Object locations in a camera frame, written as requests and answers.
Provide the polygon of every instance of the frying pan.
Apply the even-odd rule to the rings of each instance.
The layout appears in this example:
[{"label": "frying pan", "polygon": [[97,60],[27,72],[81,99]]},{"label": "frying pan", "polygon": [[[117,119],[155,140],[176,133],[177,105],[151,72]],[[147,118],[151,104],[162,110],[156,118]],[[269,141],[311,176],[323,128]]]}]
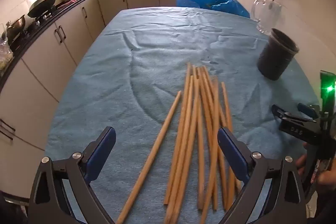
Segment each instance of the frying pan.
[{"label": "frying pan", "polygon": [[56,0],[37,0],[35,1],[29,9],[28,16],[29,17],[41,16],[45,11],[53,7],[55,1]]}]

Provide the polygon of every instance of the cooking pot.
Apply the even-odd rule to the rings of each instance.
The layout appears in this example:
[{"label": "cooking pot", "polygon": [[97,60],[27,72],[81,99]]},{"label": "cooking pot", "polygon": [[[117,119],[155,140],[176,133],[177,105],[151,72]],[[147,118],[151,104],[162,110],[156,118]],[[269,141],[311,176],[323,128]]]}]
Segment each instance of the cooking pot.
[{"label": "cooking pot", "polygon": [[[11,45],[14,38],[23,31],[24,27],[26,25],[25,15],[20,17],[17,21],[15,21],[13,24],[11,24],[10,21],[6,23],[6,33],[8,38],[8,44]],[[6,37],[6,33],[3,32],[2,39],[4,40]]]},{"label": "cooking pot", "polygon": [[28,12],[29,17],[39,17],[45,11],[49,10],[55,4],[56,0],[37,0],[35,1]]}]

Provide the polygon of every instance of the black plastic container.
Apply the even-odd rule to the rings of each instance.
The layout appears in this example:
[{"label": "black plastic container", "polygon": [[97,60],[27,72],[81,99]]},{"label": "black plastic container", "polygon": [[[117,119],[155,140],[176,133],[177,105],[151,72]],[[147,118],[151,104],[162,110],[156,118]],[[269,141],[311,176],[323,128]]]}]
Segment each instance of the black plastic container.
[{"label": "black plastic container", "polygon": [[263,49],[257,63],[260,72],[270,80],[278,80],[299,48],[283,32],[272,29],[268,44]]}]

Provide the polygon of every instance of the wrinkled cloth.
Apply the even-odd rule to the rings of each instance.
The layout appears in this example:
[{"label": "wrinkled cloth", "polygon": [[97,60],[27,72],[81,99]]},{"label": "wrinkled cloth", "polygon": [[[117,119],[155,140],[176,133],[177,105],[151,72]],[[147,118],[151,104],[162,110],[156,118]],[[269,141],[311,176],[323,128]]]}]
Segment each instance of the wrinkled cloth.
[{"label": "wrinkled cloth", "polygon": [[[267,39],[253,20],[218,11],[162,7],[120,12],[93,43],[69,81],[52,123],[46,155],[53,160],[68,158],[83,151],[106,126],[112,126],[117,141],[91,185],[116,221],[177,92],[183,90],[186,63],[191,62],[206,65],[211,75],[225,82],[234,135],[251,151],[274,159],[286,155],[298,158],[304,152],[302,142],[278,130],[279,121],[270,106],[278,104],[298,114],[297,103],[317,104],[318,100],[295,60],[277,81],[261,75],[256,62]],[[181,103],[125,223],[163,222],[163,199],[180,107]],[[207,183],[205,130],[204,140]],[[178,223],[199,222],[197,185],[195,140]],[[268,187],[266,181],[251,220],[258,217]],[[218,190],[218,210],[208,211],[207,223],[218,223],[224,216],[220,187]],[[75,215],[84,221],[71,195],[70,201]]]}]

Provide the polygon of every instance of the green led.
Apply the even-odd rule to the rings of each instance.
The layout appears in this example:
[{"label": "green led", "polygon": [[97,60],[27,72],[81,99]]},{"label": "green led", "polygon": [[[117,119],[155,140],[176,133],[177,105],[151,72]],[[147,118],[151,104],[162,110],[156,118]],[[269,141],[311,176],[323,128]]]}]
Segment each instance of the green led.
[{"label": "green led", "polygon": [[331,92],[333,89],[334,89],[334,88],[333,88],[333,86],[332,86],[332,85],[331,85],[331,86],[329,86],[329,87],[327,87],[327,91],[328,91],[328,92]]}]

